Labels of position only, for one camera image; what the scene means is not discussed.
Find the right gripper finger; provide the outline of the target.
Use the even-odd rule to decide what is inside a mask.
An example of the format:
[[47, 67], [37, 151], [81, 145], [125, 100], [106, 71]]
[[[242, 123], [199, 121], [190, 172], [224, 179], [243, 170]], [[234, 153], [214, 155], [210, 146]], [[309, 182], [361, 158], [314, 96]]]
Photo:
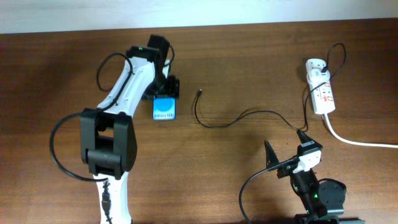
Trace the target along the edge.
[[300, 139], [300, 142], [301, 142], [302, 144], [311, 141], [311, 138], [308, 137], [301, 129], [299, 129], [299, 130], [297, 131], [297, 135], [298, 135], [298, 138]]
[[264, 146], [266, 152], [266, 169], [271, 170], [279, 165], [279, 160], [269, 141], [265, 140]]

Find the blue Galaxy smartphone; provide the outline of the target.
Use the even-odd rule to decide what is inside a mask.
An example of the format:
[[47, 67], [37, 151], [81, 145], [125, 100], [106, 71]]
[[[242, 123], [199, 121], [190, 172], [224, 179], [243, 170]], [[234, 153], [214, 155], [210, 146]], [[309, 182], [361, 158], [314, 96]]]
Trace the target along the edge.
[[175, 98], [156, 98], [153, 100], [153, 120], [174, 120], [175, 118]]

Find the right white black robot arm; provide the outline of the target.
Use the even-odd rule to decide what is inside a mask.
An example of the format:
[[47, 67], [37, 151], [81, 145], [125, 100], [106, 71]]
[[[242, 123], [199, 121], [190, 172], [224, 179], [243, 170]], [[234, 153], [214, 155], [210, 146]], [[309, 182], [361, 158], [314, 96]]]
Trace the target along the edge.
[[289, 177], [291, 188], [301, 199], [305, 214], [297, 214], [295, 223], [364, 223], [358, 218], [341, 218], [346, 199], [346, 185], [338, 180], [318, 179], [313, 168], [321, 162], [323, 146], [297, 131], [301, 144], [297, 154], [286, 161], [279, 161], [271, 144], [264, 141], [266, 169], [276, 170], [278, 178]]

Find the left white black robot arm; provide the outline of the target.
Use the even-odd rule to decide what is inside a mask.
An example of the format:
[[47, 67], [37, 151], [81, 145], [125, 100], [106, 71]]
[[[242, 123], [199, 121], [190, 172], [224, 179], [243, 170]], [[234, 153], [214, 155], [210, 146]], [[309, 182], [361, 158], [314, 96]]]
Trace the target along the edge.
[[122, 55], [123, 71], [107, 97], [80, 117], [81, 159], [96, 181], [101, 223], [132, 223], [127, 189], [137, 156], [132, 118], [141, 100], [179, 98], [171, 51], [170, 42], [155, 34], [146, 46], [133, 45]]

